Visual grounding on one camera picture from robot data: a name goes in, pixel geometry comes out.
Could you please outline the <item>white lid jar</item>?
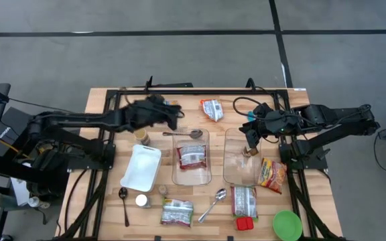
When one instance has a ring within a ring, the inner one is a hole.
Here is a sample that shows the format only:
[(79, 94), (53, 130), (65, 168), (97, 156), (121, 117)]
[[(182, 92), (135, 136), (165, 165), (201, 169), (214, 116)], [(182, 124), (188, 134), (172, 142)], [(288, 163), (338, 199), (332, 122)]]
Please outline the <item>white lid jar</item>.
[(145, 194), (139, 194), (135, 198), (135, 204), (140, 208), (150, 208), (151, 201), (150, 198)]

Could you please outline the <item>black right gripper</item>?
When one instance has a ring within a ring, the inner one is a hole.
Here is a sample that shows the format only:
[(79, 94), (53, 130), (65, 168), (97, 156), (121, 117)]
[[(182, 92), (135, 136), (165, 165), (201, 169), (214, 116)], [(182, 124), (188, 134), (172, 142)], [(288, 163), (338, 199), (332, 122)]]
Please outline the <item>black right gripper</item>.
[[(296, 133), (296, 118), (289, 112), (273, 110), (267, 104), (260, 104), (253, 110), (254, 120), (244, 123), (239, 130), (249, 138), (259, 136), (282, 136)], [(250, 149), (256, 149), (259, 140), (248, 141)]]

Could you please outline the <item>white paper sheet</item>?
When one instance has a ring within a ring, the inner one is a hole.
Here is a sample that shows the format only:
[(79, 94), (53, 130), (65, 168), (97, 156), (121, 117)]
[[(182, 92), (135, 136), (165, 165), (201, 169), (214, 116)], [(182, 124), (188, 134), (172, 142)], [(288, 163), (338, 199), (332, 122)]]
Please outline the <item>white paper sheet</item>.
[(29, 205), (30, 207), (37, 208), (40, 206), (40, 199), (38, 197), (32, 197), (27, 190), (26, 182), (24, 180), (10, 178), (11, 184), (15, 193), (15, 198), (18, 206)]

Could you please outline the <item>green white purple packet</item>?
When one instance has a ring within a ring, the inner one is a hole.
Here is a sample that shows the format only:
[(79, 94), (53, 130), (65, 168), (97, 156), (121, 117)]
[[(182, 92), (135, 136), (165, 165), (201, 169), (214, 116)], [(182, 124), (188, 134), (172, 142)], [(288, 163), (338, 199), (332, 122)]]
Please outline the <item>green white purple packet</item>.
[(194, 213), (193, 203), (179, 199), (164, 198), (160, 224), (177, 224), (190, 227)]

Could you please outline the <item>red square lid container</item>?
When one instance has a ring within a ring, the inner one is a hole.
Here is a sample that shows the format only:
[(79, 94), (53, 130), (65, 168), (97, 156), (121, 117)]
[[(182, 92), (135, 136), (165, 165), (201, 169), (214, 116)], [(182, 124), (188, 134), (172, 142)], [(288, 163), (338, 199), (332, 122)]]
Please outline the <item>red square lid container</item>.
[(254, 228), (254, 221), (252, 217), (238, 217), (235, 219), (235, 229), (237, 231), (247, 231)]

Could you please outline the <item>grey metal spoon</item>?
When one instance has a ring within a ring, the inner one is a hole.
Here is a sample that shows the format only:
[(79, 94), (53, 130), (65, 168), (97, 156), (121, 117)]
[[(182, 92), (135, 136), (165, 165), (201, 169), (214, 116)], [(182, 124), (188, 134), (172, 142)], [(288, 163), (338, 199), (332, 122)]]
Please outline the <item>grey metal spoon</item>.
[(199, 129), (192, 130), (190, 132), (163, 132), (163, 136), (187, 136), (191, 139), (199, 139), (203, 132)]

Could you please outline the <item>dark metal spoon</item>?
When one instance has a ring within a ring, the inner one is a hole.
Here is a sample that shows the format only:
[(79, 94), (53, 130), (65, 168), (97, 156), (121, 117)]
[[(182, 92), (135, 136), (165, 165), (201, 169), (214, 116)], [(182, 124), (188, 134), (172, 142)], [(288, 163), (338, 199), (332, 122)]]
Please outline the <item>dark metal spoon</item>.
[(123, 202), (123, 211), (124, 211), (124, 218), (125, 218), (125, 226), (126, 227), (129, 227), (130, 223), (129, 223), (129, 217), (128, 217), (128, 214), (127, 214), (127, 210), (126, 210), (126, 205), (125, 205), (125, 200), (127, 199), (127, 196), (128, 196), (128, 191), (127, 191), (127, 188), (126, 187), (122, 187), (120, 190), (119, 190), (119, 198), (122, 200)]

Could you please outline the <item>orange white snack packet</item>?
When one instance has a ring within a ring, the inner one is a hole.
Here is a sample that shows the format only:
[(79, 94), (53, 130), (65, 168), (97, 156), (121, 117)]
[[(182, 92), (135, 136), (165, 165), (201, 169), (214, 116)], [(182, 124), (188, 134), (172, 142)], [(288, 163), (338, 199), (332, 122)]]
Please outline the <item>orange white snack packet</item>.
[(202, 105), (202, 109), (205, 115), (214, 122), (218, 122), (224, 116), (222, 105), (219, 100), (201, 100), (200, 104)]

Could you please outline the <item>jar with tan lid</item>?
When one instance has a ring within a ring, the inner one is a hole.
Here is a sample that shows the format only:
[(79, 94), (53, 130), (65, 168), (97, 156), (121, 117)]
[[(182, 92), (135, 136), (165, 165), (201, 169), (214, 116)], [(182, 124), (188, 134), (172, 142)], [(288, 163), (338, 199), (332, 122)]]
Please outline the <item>jar with tan lid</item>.
[(133, 134), (142, 145), (148, 146), (150, 144), (150, 138), (145, 129), (136, 130)]

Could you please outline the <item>black cardboard box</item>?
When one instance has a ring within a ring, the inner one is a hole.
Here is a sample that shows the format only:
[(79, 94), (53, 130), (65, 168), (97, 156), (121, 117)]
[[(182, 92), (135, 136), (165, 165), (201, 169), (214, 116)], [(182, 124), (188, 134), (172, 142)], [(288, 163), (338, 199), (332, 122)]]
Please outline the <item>black cardboard box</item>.
[(38, 154), (51, 149), (45, 142), (29, 139), (27, 124), (30, 115), (10, 107), (0, 120), (0, 156), (15, 161), (34, 160)]

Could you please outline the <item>olive fabric bundle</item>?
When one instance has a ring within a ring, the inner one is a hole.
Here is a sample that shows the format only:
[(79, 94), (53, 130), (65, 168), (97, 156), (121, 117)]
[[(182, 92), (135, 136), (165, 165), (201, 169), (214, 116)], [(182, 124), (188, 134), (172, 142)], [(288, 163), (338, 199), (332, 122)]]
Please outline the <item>olive fabric bundle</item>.
[(19, 205), (15, 197), (0, 193), (0, 208), (17, 209), (19, 208)]

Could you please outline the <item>white rectangular tray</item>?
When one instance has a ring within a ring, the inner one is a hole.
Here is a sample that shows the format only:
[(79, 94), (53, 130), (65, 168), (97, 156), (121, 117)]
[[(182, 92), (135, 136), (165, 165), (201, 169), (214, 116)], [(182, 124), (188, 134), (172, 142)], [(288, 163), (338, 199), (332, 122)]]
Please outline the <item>white rectangular tray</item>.
[(161, 157), (162, 152), (159, 149), (134, 145), (120, 185), (140, 192), (151, 192), (157, 178)]

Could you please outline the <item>clear plastic bin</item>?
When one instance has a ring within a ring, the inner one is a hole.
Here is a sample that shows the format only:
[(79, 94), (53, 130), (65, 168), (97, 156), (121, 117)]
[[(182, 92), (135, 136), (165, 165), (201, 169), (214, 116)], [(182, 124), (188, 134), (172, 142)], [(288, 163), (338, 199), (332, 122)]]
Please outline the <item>clear plastic bin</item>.
[[(210, 167), (210, 137), (209, 132), (206, 129), (199, 129), (203, 132), (203, 135), (199, 139), (191, 139), (187, 136), (173, 136), (173, 148), (172, 148), (172, 181), (176, 185), (206, 185), (210, 183), (212, 179), (212, 171)], [(206, 146), (206, 164), (207, 167), (201, 167), (197, 169), (180, 169), (178, 163), (178, 155), (176, 148), (186, 145), (205, 145)]]
[(261, 142), (259, 153), (244, 157), (242, 150), (249, 147), (245, 134), (238, 129), (228, 129), (224, 138), (223, 178), (233, 185), (256, 185), (261, 169)]

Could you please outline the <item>yellow red noodle packet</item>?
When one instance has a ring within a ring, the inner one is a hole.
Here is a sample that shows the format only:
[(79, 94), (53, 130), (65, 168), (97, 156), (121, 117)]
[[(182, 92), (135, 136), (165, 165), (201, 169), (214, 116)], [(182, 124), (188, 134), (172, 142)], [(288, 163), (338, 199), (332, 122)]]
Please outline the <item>yellow red noodle packet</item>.
[(263, 158), (257, 184), (282, 194), (287, 166), (283, 163)]

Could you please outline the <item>shiny silver spoon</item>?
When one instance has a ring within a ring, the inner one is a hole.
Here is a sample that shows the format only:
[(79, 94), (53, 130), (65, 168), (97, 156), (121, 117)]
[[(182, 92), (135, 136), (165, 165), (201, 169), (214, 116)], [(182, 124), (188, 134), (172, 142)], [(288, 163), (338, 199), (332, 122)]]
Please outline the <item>shiny silver spoon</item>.
[(224, 200), (227, 196), (227, 190), (225, 188), (222, 188), (216, 192), (216, 195), (214, 197), (213, 203), (210, 205), (210, 207), (199, 217), (198, 222), (203, 223), (207, 217), (207, 215), (210, 213), (212, 208), (220, 201)]

